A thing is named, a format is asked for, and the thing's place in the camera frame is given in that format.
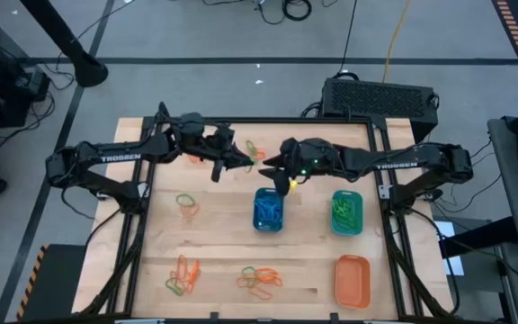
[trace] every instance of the orange container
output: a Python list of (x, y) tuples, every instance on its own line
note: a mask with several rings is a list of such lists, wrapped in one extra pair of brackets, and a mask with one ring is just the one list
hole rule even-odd
[(371, 303), (371, 264), (361, 256), (339, 257), (335, 267), (335, 299), (346, 308), (365, 309)]

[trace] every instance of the wooden board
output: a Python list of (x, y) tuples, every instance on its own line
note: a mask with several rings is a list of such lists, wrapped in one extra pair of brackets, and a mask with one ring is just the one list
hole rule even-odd
[[(136, 140), (141, 119), (121, 119), (116, 141)], [(289, 137), (302, 140), (320, 137), (345, 146), (369, 149), (365, 126), (354, 124), (233, 124), (236, 144), (245, 150), (251, 140), (267, 157), (279, 151)], [(407, 120), (389, 121), (393, 148), (413, 144)], [(111, 164), (107, 176), (118, 181), (131, 177), (133, 164)], [(210, 181), (212, 163), (193, 164), (187, 157), (156, 169), (147, 232), (133, 307), (135, 317), (208, 318), (218, 311), (223, 319), (340, 319), (393, 320), (397, 318), (376, 185), (373, 175), (350, 184), (333, 177), (315, 177), (285, 198), (284, 227), (278, 233), (260, 233), (252, 225), (253, 199), (260, 187), (272, 182), (256, 169), (222, 172), (218, 184)], [(401, 183), (420, 170), (399, 172)], [(352, 190), (363, 197), (364, 230), (354, 238), (339, 237), (330, 229), (331, 196), (336, 190)], [(175, 196), (192, 195), (201, 210), (185, 218)], [(430, 214), (428, 206), (416, 208)], [(95, 224), (116, 209), (115, 202), (100, 202)], [(112, 272), (122, 217), (98, 232), (85, 257), (74, 311), (80, 311), (102, 288)], [(409, 217), (411, 243), (417, 273), (445, 308), (452, 308), (435, 232), (417, 217)], [(366, 310), (348, 310), (335, 302), (335, 261), (343, 254), (366, 257), (371, 262), (371, 305)], [(192, 265), (201, 261), (201, 276), (192, 294), (177, 297), (165, 288), (177, 257), (185, 255)], [(266, 287), (273, 294), (261, 301), (236, 279), (245, 266), (271, 267), (283, 279), (283, 287)], [(121, 283), (125, 291), (127, 280)], [(123, 293), (120, 294), (120, 305)]]

